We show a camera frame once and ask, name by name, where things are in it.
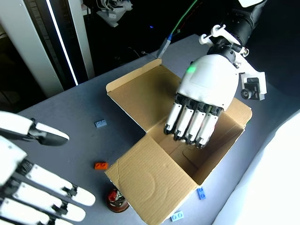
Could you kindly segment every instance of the green cable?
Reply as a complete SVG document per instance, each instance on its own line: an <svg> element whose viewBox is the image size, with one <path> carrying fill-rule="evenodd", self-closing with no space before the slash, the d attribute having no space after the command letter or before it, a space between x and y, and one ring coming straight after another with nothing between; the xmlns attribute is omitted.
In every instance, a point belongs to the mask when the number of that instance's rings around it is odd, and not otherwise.
<svg viewBox="0 0 300 225"><path fill-rule="evenodd" d="M191 6L187 9L187 11L183 14L183 16L179 19L178 23L176 24L176 26L174 27L174 29L172 30L171 34L172 35L174 33L174 31L176 30L176 28L178 27L178 25L180 24L181 20L186 16L186 14L189 12L189 10L191 10L191 8L194 6L194 4L197 2L198 0L195 0Z"/></svg>

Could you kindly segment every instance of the lego brick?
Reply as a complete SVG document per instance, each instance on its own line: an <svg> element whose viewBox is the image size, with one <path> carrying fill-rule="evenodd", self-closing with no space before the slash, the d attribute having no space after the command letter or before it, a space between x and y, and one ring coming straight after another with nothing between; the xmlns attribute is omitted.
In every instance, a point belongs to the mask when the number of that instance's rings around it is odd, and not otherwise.
<svg viewBox="0 0 300 225"><path fill-rule="evenodd" d="M100 120L100 121L95 122L95 125L96 125L97 128L101 128L103 126L106 126L107 123L106 123L105 120Z"/></svg>
<svg viewBox="0 0 300 225"><path fill-rule="evenodd" d="M176 213L173 214L173 216L171 216L172 222L174 222L176 220L179 220L179 219L182 219L182 218L184 218L182 211L176 212Z"/></svg>
<svg viewBox="0 0 300 225"><path fill-rule="evenodd" d="M95 170L107 170L108 163L95 163L94 169Z"/></svg>
<svg viewBox="0 0 300 225"><path fill-rule="evenodd" d="M197 189L197 192L198 192L198 195L199 195L200 200L206 199L206 196L205 196L205 193L204 193L204 190L203 190L202 187L201 187L201 188L198 188L198 189Z"/></svg>

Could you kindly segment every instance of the orange lego brick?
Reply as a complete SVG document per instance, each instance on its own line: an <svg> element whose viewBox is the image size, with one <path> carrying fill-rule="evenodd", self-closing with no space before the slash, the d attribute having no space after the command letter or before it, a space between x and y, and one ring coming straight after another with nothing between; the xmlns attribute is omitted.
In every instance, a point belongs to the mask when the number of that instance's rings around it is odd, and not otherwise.
<svg viewBox="0 0 300 225"><path fill-rule="evenodd" d="M95 163L94 169L95 170L107 170L108 163Z"/></svg>

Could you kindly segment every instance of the blue lego brick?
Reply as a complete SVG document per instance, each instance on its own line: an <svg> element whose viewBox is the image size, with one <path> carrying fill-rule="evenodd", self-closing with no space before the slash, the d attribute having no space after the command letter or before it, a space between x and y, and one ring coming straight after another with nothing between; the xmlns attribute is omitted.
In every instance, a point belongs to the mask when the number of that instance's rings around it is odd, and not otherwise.
<svg viewBox="0 0 300 225"><path fill-rule="evenodd" d="M173 216L171 216L172 222L174 222L176 220L179 220L179 219L182 219L182 218L184 218L182 211L176 212L176 213L173 214Z"/></svg>
<svg viewBox="0 0 300 225"><path fill-rule="evenodd" d="M95 122L95 125L96 125L97 128L101 128L103 126L106 126L107 123L106 123L105 120L100 120L100 121Z"/></svg>
<svg viewBox="0 0 300 225"><path fill-rule="evenodd" d="M205 196L205 193L204 193L204 190L203 190L202 187L201 187L201 188L198 188L198 189L197 189L197 192L198 192L198 195L199 195L200 200L206 199L206 196Z"/></svg>

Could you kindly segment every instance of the white light strip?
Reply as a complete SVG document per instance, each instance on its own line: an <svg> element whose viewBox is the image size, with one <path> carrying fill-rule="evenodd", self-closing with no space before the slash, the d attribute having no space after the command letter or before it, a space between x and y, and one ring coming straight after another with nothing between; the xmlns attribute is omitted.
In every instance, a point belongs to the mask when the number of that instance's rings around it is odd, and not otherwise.
<svg viewBox="0 0 300 225"><path fill-rule="evenodd" d="M59 38L59 40L60 40L60 44L61 44L62 50L64 51L64 54L65 54L66 59L67 59L67 63L68 63L68 65L69 65L69 67L70 67L70 70L71 70L73 79L74 79L75 84L76 84L76 86L77 86L77 85L78 85L78 82L77 82L76 76L75 76L75 74L74 74L74 70L73 70L73 68L72 68L70 59L69 59L69 57L68 57L68 53L67 53L67 51L66 51L64 42L62 41L61 34L60 34L60 30L58 29L58 25L57 25L56 19L55 19L55 17L54 17L54 13L53 13L53 10L52 10L52 6L51 6L51 4L50 4L50 0L46 0L46 2L47 2L47 5L48 5L49 11L50 11L50 15L51 15L52 21L53 21L53 23L54 23L54 26L55 26L55 29L56 29L56 32L57 32L57 35L58 35L58 38Z"/></svg>

